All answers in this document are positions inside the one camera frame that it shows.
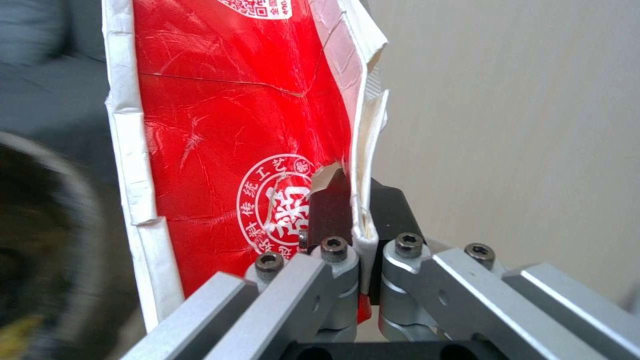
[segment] silver metal bar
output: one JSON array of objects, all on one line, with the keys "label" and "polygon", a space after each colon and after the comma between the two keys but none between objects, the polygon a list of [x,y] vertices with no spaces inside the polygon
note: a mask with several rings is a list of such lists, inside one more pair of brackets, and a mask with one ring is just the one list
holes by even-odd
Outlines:
[{"label": "silver metal bar", "polygon": [[560,270],[543,263],[502,279],[604,356],[640,358],[640,321]]},{"label": "silver metal bar", "polygon": [[514,359],[603,359],[462,250],[416,265],[390,257],[388,246],[385,277],[413,295],[451,338],[481,334]]},{"label": "silver metal bar", "polygon": [[218,272],[122,359],[201,359],[257,297],[254,283]]},{"label": "silver metal bar", "polygon": [[292,341],[311,342],[340,290],[321,259],[296,254],[205,359],[277,359]]}]

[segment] chinese character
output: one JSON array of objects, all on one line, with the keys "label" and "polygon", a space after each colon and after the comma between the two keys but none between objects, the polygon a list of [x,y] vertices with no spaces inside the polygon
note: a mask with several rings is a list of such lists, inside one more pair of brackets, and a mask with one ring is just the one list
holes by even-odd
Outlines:
[{"label": "chinese character", "polygon": [[309,205],[303,205],[307,201],[309,189],[304,186],[288,186],[284,191],[275,191],[268,188],[265,195],[271,201],[271,207],[275,210],[273,221],[266,225],[269,232],[278,231],[278,235],[297,235],[302,227],[308,224]]},{"label": "chinese character", "polygon": [[247,201],[245,201],[242,205],[240,205],[240,210],[242,210],[241,213],[248,217],[253,214],[254,208],[255,208],[255,205]]},{"label": "chinese character", "polygon": [[264,171],[263,171],[262,169],[264,169],[264,167],[260,167],[260,168],[258,168],[258,170],[256,170],[256,172],[257,172],[258,174],[260,174],[260,181],[264,180],[264,178],[265,178],[265,177],[267,177],[267,176],[269,176],[269,174],[271,173],[271,172],[268,172],[268,171],[267,171],[267,173],[265,174],[265,173],[264,173]]},{"label": "chinese character", "polygon": [[282,165],[282,162],[284,161],[284,158],[277,158],[274,159],[271,163],[273,164],[273,167],[275,167],[276,171],[285,171],[287,170],[286,166]]},{"label": "chinese character", "polygon": [[286,247],[286,246],[284,246],[284,245],[279,246],[278,252],[285,259],[289,259],[291,257],[291,249]]},{"label": "chinese character", "polygon": [[301,174],[306,174],[309,171],[309,164],[306,161],[296,161],[294,167]]},{"label": "chinese character", "polygon": [[258,190],[258,184],[252,184],[249,182],[244,183],[243,193],[250,197],[255,197],[255,192]]},{"label": "chinese character", "polygon": [[246,230],[247,235],[250,238],[254,238],[254,237],[256,237],[256,236],[258,236],[260,234],[264,234],[264,230],[255,228],[256,225],[258,225],[258,224],[255,223],[255,222],[249,222],[249,225],[247,227],[245,227],[245,229],[244,229],[244,230]]},{"label": "chinese character", "polygon": [[258,245],[258,249],[262,252],[271,251],[271,243],[268,238],[259,240],[256,245]]}]

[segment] gray sofa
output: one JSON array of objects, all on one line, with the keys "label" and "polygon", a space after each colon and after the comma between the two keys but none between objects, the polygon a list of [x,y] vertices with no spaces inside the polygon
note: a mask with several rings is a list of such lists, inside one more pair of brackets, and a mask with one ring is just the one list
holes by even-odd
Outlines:
[{"label": "gray sofa", "polygon": [[60,6],[65,30],[54,53],[32,65],[1,63],[0,53],[0,130],[42,142],[116,185],[100,0],[64,0]]}]

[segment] qr code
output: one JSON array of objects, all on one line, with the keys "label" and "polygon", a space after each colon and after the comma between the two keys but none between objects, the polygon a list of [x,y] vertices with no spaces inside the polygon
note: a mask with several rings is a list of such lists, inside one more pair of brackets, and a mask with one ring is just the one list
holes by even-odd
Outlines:
[{"label": "qr code", "polygon": [[231,9],[255,19],[288,19],[291,0],[218,0]]}]

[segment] blurry object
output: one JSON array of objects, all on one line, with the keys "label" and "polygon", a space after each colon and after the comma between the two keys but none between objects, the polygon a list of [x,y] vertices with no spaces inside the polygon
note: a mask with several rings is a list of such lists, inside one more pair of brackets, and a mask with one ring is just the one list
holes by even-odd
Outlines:
[{"label": "blurry object", "polygon": [[[100,0],[0,3],[0,22],[9,15],[4,9],[17,3],[22,7],[43,3],[40,8],[57,4],[64,10],[64,31],[50,33],[64,46],[56,47],[49,57],[32,66],[9,65],[0,60],[0,131],[43,142],[74,164],[90,169],[92,178],[116,185],[109,120],[104,108],[109,87],[100,32]],[[51,10],[40,15],[57,19],[59,14]],[[23,22],[16,26],[36,26],[26,22],[25,15],[10,20],[21,19]],[[0,30],[0,43],[3,36],[5,33]],[[2,49],[0,45],[0,58],[8,56]]]},{"label": "blurry object", "polygon": [[0,359],[104,358],[137,305],[117,193],[2,132],[0,193]]},{"label": "blurry object", "polygon": [[0,63],[33,65],[55,55],[65,39],[62,0],[0,2]]}]

